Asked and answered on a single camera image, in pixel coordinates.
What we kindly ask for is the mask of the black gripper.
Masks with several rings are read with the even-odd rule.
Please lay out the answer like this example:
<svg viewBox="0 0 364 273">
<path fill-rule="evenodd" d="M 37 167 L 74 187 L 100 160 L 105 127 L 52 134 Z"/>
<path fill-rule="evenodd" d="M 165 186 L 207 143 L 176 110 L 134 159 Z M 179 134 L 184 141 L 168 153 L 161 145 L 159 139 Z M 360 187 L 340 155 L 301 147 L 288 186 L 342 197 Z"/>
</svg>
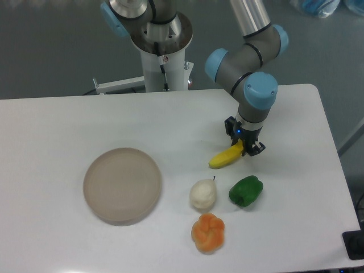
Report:
<svg viewBox="0 0 364 273">
<path fill-rule="evenodd" d="M 255 156 L 266 149 L 262 142 L 258 141 L 258 136 L 262 127 L 258 129 L 246 129 L 240 121 L 230 116 L 224 121 L 226 134 L 231 139 L 231 146 L 236 145 L 240 140 L 243 144 L 242 156 Z"/>
</svg>

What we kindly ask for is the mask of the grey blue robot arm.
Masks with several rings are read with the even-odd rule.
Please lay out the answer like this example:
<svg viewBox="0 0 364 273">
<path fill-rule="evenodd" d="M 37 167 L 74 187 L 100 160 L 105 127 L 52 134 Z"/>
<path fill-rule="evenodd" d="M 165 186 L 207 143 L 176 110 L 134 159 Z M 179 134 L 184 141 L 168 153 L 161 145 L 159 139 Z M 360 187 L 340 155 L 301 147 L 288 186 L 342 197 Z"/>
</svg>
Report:
<svg viewBox="0 0 364 273">
<path fill-rule="evenodd" d="M 235 117 L 225 121 L 233 144 L 242 142 L 243 155 L 260 154 L 258 140 L 276 100 L 278 84 L 261 67 L 288 47 L 285 30 L 273 25 L 262 1 L 231 1 L 244 43 L 236 52 L 213 51 L 205 73 L 239 104 Z M 100 6 L 107 25 L 120 37 L 129 36 L 142 59 L 148 92 L 188 89 L 191 63 L 185 50 L 193 38 L 190 20 L 177 10 L 175 1 L 104 1 Z"/>
</svg>

